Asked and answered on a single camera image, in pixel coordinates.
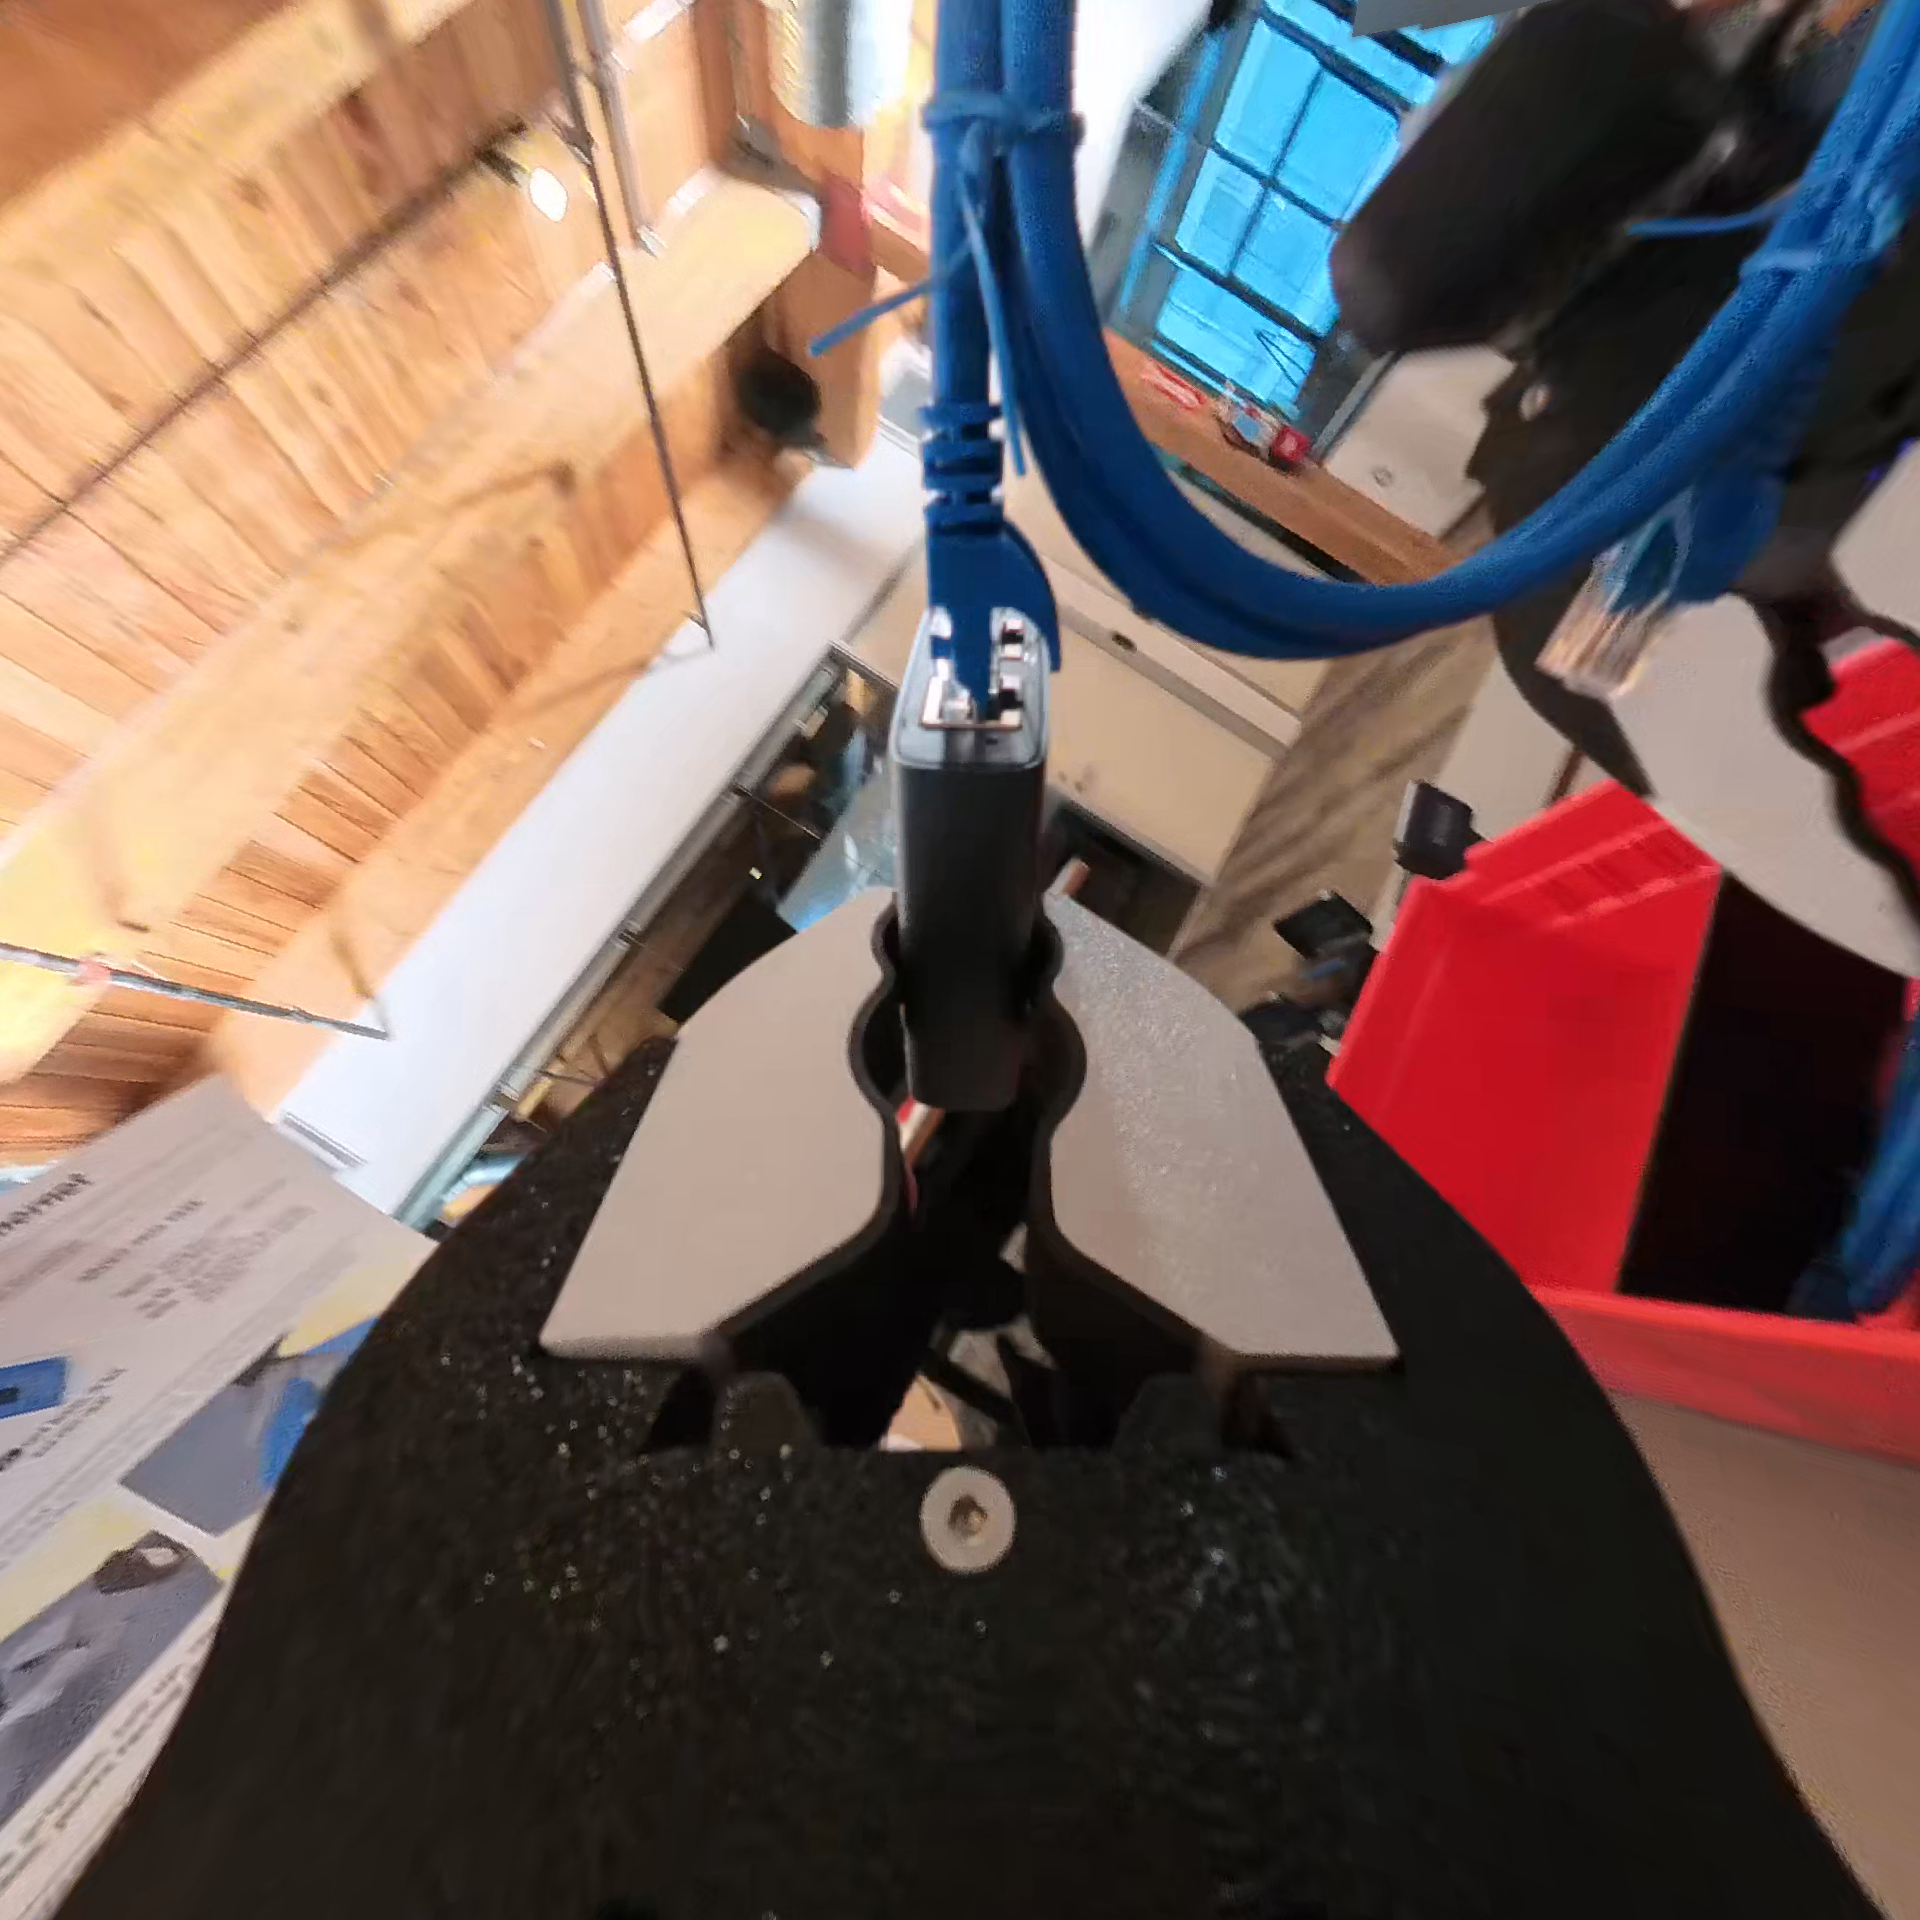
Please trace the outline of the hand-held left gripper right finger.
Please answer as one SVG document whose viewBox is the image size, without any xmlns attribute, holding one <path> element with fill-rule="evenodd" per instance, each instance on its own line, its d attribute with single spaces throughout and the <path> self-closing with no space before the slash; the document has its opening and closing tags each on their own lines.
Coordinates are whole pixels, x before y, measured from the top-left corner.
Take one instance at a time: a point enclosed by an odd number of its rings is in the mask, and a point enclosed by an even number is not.
<svg viewBox="0 0 1920 1920">
<path fill-rule="evenodd" d="M 1077 1065 L 1029 1248 L 1116 1305 L 1142 1369 L 1380 1371 L 1400 1356 L 1249 1027 L 1171 959 L 1046 900 Z"/>
</svg>

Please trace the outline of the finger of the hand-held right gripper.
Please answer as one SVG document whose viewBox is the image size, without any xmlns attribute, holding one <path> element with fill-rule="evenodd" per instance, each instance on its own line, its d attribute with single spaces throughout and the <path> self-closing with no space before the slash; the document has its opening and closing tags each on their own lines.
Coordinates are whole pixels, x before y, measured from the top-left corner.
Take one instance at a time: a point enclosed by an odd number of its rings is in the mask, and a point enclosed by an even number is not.
<svg viewBox="0 0 1920 1920">
<path fill-rule="evenodd" d="M 1760 617 L 1738 598 L 1685 613 L 1656 640 L 1638 676 L 1601 713 L 1576 711 L 1569 693 L 1531 672 L 1549 631 L 1507 617 L 1499 651 L 1508 676 L 1573 739 L 1589 725 L 1601 755 L 1603 720 L 1626 743 L 1617 760 L 1638 793 L 1742 886 L 1789 920 L 1896 975 L 1916 979 L 1916 881 L 1898 880 L 1876 837 L 1916 873 L 1916 591 L 1861 591 L 1876 640 L 1833 667 L 1833 694 L 1805 713 L 1818 747 L 1858 781 L 1862 827 L 1843 822 L 1840 775 L 1789 743 L 1770 703 L 1774 654 Z"/>
</svg>

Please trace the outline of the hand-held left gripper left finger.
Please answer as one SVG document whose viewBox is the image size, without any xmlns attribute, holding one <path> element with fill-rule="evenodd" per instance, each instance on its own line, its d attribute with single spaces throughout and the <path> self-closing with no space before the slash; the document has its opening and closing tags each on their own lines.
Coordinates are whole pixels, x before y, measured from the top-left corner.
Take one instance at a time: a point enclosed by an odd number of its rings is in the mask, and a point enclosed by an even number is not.
<svg viewBox="0 0 1920 1920">
<path fill-rule="evenodd" d="M 865 1039 L 894 974 L 872 886 L 688 1020 L 539 1341 L 565 1359 L 732 1359 L 898 1214 L 896 1101 Z"/>
</svg>

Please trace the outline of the red plastic bin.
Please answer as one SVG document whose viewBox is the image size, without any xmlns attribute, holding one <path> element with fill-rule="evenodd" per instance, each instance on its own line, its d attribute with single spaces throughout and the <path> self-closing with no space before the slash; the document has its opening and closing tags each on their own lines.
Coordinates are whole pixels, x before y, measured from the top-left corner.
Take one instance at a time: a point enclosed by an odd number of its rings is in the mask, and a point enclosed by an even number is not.
<svg viewBox="0 0 1920 1920">
<path fill-rule="evenodd" d="M 1416 880 L 1330 1087 L 1520 1275 L 1601 1384 L 1917 1461 L 1916 1270 L 1797 1310 L 1916 1037 L 1885 971 L 1619 784 Z"/>
</svg>

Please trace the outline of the black ethernet adapter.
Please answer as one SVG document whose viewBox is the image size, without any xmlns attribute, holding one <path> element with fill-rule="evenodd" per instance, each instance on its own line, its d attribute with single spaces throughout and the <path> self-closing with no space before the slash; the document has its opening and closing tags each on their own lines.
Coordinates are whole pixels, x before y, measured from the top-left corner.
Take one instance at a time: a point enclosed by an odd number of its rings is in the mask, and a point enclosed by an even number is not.
<svg viewBox="0 0 1920 1920">
<path fill-rule="evenodd" d="M 898 681 L 896 989 L 909 1094 L 949 1113 L 1014 1103 L 1041 989 L 1041 833 L 1049 654 L 997 613 L 988 688 L 953 663 L 950 617 L 926 607 Z"/>
</svg>

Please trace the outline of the large grid window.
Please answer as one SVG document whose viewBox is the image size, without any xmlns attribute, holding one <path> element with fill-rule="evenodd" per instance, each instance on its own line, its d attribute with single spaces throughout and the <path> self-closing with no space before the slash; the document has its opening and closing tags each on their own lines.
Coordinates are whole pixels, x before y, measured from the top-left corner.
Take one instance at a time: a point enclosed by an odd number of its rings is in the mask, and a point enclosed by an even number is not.
<svg viewBox="0 0 1920 1920">
<path fill-rule="evenodd" d="M 1353 5 L 1226 5 L 1133 111 L 1089 261 L 1105 323 L 1330 446 L 1384 372 L 1339 318 L 1336 240 L 1491 15 L 1384 37 Z"/>
</svg>

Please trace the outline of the white recycling bin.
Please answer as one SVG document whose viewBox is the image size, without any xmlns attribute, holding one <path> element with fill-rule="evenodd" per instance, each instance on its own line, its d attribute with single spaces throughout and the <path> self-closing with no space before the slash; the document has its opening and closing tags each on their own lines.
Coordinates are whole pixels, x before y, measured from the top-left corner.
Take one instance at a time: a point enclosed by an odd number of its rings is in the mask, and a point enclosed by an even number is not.
<svg viewBox="0 0 1920 1920">
<path fill-rule="evenodd" d="M 1318 464 L 1405 526 L 1443 536 L 1482 495 L 1470 461 L 1485 403 L 1510 371 L 1485 347 L 1402 357 L 1341 404 Z"/>
</svg>

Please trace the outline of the red fire extinguisher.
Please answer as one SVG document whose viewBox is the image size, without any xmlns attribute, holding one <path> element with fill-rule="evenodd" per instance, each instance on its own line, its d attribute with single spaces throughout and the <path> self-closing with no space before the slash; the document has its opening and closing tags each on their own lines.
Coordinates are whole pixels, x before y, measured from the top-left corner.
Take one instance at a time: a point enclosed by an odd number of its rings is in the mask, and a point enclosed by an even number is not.
<svg viewBox="0 0 1920 1920">
<path fill-rule="evenodd" d="M 1267 468 L 1313 465 L 1313 436 L 1235 384 L 1217 398 L 1217 422 L 1224 441 Z"/>
</svg>

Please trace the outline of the printed instruction sheet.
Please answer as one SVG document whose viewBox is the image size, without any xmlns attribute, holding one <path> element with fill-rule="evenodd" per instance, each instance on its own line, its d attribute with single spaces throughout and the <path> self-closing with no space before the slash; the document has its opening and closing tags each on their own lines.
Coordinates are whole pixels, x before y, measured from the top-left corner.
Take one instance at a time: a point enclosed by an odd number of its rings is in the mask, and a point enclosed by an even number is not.
<svg viewBox="0 0 1920 1920">
<path fill-rule="evenodd" d="M 331 1380 L 432 1249 L 225 1080 L 5 1188 L 5 1916 L 52 1916 L 121 1816 Z"/>
</svg>

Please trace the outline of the black round ceiling fixture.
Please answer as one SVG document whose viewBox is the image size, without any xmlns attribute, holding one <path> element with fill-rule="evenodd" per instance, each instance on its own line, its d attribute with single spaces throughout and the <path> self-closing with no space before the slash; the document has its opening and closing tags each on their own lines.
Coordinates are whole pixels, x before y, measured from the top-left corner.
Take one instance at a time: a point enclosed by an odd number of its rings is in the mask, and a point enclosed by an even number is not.
<svg viewBox="0 0 1920 1920">
<path fill-rule="evenodd" d="M 738 358 L 734 398 L 744 422 L 773 448 L 817 453 L 822 436 L 822 390 L 812 372 L 773 347 Z"/>
</svg>

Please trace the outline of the wooden post with red signs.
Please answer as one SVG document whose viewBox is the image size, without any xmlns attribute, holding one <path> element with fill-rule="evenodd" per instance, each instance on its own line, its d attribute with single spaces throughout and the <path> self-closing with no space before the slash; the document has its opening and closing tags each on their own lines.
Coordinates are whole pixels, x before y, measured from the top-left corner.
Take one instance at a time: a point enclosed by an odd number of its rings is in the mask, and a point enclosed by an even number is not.
<svg viewBox="0 0 1920 1920">
<path fill-rule="evenodd" d="M 1426 534 L 1371 499 L 1336 480 L 1313 460 L 1300 470 L 1274 470 L 1220 439 L 1217 392 L 1162 363 L 1153 352 L 1107 331 L 1110 366 L 1146 439 L 1166 464 L 1196 472 L 1249 515 L 1370 584 L 1410 584 L 1453 559 Z"/>
</svg>

